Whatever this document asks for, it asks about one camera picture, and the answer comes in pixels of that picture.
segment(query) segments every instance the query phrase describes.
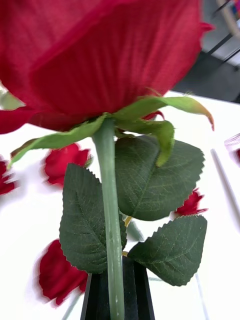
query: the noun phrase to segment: floor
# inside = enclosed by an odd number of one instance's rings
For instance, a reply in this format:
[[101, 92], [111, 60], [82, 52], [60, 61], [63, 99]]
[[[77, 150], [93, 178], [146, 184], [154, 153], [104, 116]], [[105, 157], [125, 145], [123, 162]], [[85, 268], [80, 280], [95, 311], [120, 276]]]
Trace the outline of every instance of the floor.
[[183, 93], [193, 92], [198, 96], [224, 101], [234, 101], [240, 94], [240, 69], [236, 71], [234, 68], [240, 65], [240, 53], [231, 59], [230, 63], [222, 64], [222, 59], [239, 48], [240, 41], [232, 38], [218, 49], [214, 56], [203, 59], [205, 52], [213, 48], [229, 33], [221, 13], [212, 17], [216, 9], [216, 0], [203, 1], [203, 20], [213, 24], [215, 31], [206, 34], [197, 62], [174, 90]]

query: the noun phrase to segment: serrated leaf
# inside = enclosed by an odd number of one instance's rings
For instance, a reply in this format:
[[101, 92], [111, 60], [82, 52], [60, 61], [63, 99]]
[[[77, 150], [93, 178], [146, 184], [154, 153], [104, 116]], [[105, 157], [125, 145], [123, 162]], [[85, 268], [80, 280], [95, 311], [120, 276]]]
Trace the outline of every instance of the serrated leaf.
[[203, 216], [177, 218], [136, 244], [128, 257], [172, 286], [186, 285], [199, 268], [206, 230]]
[[95, 121], [86, 121], [68, 132], [57, 132], [33, 139], [27, 146], [23, 145], [18, 148], [19, 152], [11, 159], [8, 166], [10, 167], [14, 162], [20, 160], [29, 150], [60, 149], [87, 137], [91, 137], [101, 127], [107, 116], [108, 114], [104, 113]]
[[169, 121], [117, 120], [116, 125], [125, 131], [144, 135], [153, 135], [157, 138], [161, 152], [156, 159], [156, 165], [162, 166], [170, 157], [174, 146], [174, 126]]
[[208, 117], [208, 120], [212, 125], [212, 129], [214, 130], [214, 119], [211, 113], [198, 101], [188, 96], [168, 98], [162, 96], [146, 96], [124, 107], [112, 116], [120, 121], [136, 120], [165, 106], [172, 106], [192, 114], [205, 115]]
[[195, 188], [204, 161], [200, 149], [176, 140], [161, 167], [156, 166], [158, 154], [157, 139], [151, 136], [116, 142], [118, 206], [125, 215], [145, 221], [161, 219], [182, 206]]
[[[127, 243], [126, 228], [119, 215], [121, 243]], [[87, 169], [67, 166], [63, 187], [60, 243], [67, 260], [87, 273], [107, 269], [104, 203], [100, 181]]]

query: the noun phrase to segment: rose stem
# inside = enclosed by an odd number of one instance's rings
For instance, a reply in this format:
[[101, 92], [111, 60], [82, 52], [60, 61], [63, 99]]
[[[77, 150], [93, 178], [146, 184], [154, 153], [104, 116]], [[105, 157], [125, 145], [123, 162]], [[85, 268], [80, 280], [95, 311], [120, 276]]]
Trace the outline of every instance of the rose stem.
[[124, 320], [122, 243], [115, 176], [115, 125], [107, 118], [93, 135], [100, 165], [104, 204], [108, 295], [111, 320]]

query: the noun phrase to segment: white surface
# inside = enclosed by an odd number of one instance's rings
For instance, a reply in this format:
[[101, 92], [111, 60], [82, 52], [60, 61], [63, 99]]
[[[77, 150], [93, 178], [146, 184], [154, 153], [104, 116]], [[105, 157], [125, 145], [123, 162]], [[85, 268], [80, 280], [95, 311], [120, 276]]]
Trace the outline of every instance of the white surface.
[[[169, 96], [179, 95], [170, 92]], [[201, 208], [208, 220], [207, 235], [199, 269], [209, 320], [240, 318], [240, 221], [229, 201], [217, 173], [210, 149], [215, 136], [226, 139], [238, 133], [240, 107], [237, 104], [198, 98], [215, 119], [215, 134], [204, 116], [188, 114], [172, 107], [163, 108], [165, 118], [175, 126], [175, 138], [195, 145], [205, 153], [205, 168], [197, 182], [205, 194]], [[25, 141], [47, 134], [48, 130], [25, 125], [18, 131], [0, 135], [0, 153], [9, 159], [12, 150]], [[81, 142], [83, 148], [95, 148], [90, 139]], [[14, 164], [12, 171], [20, 186], [0, 198], [0, 319], [60, 320], [70, 299], [57, 309], [38, 299], [33, 284], [34, 265], [42, 250], [59, 235], [62, 214], [61, 190], [44, 183], [41, 159], [46, 151], [30, 151]], [[95, 159], [91, 170], [99, 172]], [[145, 236], [151, 235], [163, 221], [143, 222], [138, 226]], [[152, 301], [156, 320], [204, 320], [196, 279], [186, 287], [171, 287], [163, 282], [151, 282]], [[70, 320], [79, 320], [83, 297]]]
[[236, 205], [238, 214], [240, 214], [240, 165], [234, 151], [230, 148], [225, 146], [224, 141], [219, 141], [219, 143], [216, 143], [216, 147], [212, 149], [212, 153], [219, 165], [232, 201]]

